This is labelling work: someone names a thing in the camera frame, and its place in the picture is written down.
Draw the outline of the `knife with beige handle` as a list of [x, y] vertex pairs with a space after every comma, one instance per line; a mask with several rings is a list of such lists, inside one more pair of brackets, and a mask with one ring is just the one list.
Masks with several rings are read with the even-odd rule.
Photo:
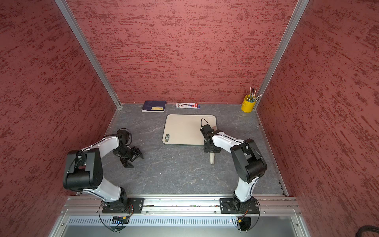
[[215, 163], [215, 153], [210, 153], [210, 164], [213, 165]]

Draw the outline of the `beige cutting board green rim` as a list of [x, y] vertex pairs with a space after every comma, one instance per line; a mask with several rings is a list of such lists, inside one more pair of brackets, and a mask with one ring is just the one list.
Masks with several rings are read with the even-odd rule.
[[204, 137], [200, 129], [207, 122], [213, 129], [217, 128], [214, 115], [170, 114], [166, 117], [162, 142], [166, 145], [202, 146]]

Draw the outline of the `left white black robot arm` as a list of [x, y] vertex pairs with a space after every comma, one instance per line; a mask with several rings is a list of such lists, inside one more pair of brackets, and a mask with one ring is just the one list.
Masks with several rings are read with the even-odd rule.
[[143, 198], [129, 198], [126, 190], [104, 177], [102, 158], [113, 153], [124, 168], [133, 168], [132, 162], [143, 158], [142, 152], [128, 145], [129, 133], [119, 132], [105, 136], [93, 145], [67, 154], [63, 187], [73, 192], [92, 194], [102, 201], [103, 213], [141, 213]]

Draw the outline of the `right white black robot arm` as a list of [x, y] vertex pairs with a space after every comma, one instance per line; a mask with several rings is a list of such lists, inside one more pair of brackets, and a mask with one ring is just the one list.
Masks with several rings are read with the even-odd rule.
[[259, 213], [258, 201], [253, 197], [253, 190], [265, 174], [267, 164], [254, 140], [231, 137], [220, 130], [214, 130], [208, 124], [203, 125], [200, 132], [204, 137], [204, 152], [229, 152], [239, 176], [233, 198], [229, 202], [220, 201], [225, 205], [221, 210], [241, 214]]

